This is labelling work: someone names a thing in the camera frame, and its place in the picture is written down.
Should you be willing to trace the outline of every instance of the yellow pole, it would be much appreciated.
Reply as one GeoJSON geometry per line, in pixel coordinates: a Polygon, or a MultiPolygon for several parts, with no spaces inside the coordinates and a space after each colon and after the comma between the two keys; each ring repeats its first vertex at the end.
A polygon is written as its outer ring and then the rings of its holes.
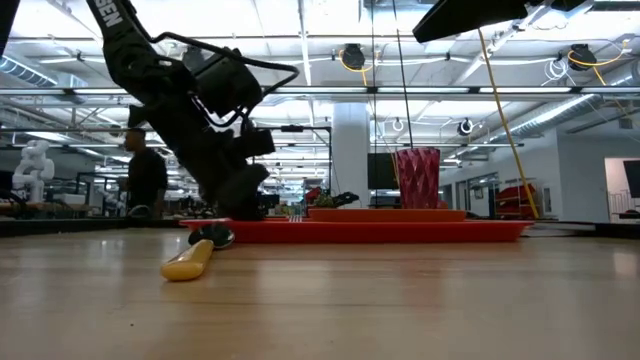
{"type": "Polygon", "coordinates": [[[527,198],[529,199],[529,206],[531,206],[531,210],[533,210],[533,218],[537,219],[539,217],[538,208],[536,208],[536,204],[533,202],[533,196],[531,195],[531,191],[529,190],[527,177],[525,176],[524,170],[522,169],[522,163],[520,162],[520,157],[518,156],[516,145],[514,144],[513,138],[511,137],[511,131],[509,131],[509,124],[507,124],[507,118],[504,116],[504,111],[502,111],[502,104],[500,104],[500,95],[498,94],[498,87],[496,86],[496,80],[493,77],[493,70],[491,69],[491,62],[489,61],[489,54],[487,54],[487,45],[484,43],[484,35],[482,35],[482,30],[478,29],[478,34],[480,34],[480,43],[482,44],[484,61],[487,62],[487,70],[489,71],[489,80],[491,80],[491,86],[493,87],[493,96],[495,97],[496,104],[498,105],[498,112],[500,113],[500,119],[502,120],[502,127],[504,128],[504,132],[507,133],[507,139],[509,139],[509,144],[511,144],[511,151],[513,151],[513,157],[516,159],[516,165],[518,166],[520,179],[522,180],[524,191],[527,193],[527,198]]]}

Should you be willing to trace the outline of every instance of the red object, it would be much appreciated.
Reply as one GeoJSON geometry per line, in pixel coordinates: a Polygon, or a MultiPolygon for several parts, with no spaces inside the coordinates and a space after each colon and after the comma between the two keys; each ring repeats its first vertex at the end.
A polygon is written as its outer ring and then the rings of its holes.
{"type": "MultiPolygon", "coordinates": [[[[533,185],[528,185],[531,195],[534,195],[536,193],[536,189],[533,187],[533,185]]],[[[529,201],[529,197],[527,196],[527,191],[525,190],[524,185],[508,187],[500,191],[498,195],[496,195],[496,201],[510,200],[529,201]]]]}
{"type": "Polygon", "coordinates": [[[309,209],[311,221],[319,222],[462,222],[467,213],[432,209],[309,209]]]}
{"type": "MultiPolygon", "coordinates": [[[[536,189],[528,184],[531,196],[534,196],[536,189]]],[[[533,209],[529,204],[529,197],[523,185],[511,186],[496,195],[496,214],[502,218],[511,219],[533,219],[533,209]]]]}
{"type": "Polygon", "coordinates": [[[436,209],[440,150],[416,148],[396,153],[400,198],[405,209],[436,209]]]}
{"type": "Polygon", "coordinates": [[[304,201],[307,203],[307,205],[311,205],[314,201],[316,201],[320,194],[322,194],[322,189],[320,189],[319,187],[313,188],[304,195],[304,201]]]}
{"type": "MultiPolygon", "coordinates": [[[[185,220],[191,231],[221,220],[185,220]]],[[[461,223],[322,223],[225,221],[244,244],[416,244],[516,242],[524,221],[461,223]]]]}

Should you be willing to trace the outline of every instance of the red tray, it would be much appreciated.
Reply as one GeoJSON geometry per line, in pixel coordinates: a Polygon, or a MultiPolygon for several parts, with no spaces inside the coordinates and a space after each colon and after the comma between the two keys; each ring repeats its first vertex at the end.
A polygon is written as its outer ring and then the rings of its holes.
{"type": "Polygon", "coordinates": [[[309,209],[311,221],[321,222],[461,222],[462,210],[440,209],[309,209]]]}
{"type": "Polygon", "coordinates": [[[266,220],[184,220],[191,231],[224,221],[239,243],[288,244],[372,244],[372,243],[478,243],[516,242],[525,221],[465,221],[444,223],[325,223],[266,220]]]}

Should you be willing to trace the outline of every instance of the black shirt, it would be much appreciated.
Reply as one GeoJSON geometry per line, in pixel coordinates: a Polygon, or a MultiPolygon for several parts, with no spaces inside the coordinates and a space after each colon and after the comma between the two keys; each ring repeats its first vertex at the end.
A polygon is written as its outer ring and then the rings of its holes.
{"type": "Polygon", "coordinates": [[[167,167],[162,156],[146,148],[129,162],[129,208],[152,207],[160,189],[167,188],[167,167]]]}

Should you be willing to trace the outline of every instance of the white humanoid robot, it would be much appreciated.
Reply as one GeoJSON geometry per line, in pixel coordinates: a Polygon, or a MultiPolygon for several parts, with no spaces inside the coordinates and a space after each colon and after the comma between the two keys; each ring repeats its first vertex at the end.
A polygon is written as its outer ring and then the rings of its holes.
{"type": "Polygon", "coordinates": [[[44,181],[53,179],[55,165],[53,160],[47,159],[46,152],[49,143],[44,140],[31,140],[22,149],[22,160],[13,173],[13,187],[21,190],[29,186],[31,190],[30,202],[44,201],[44,181]]]}

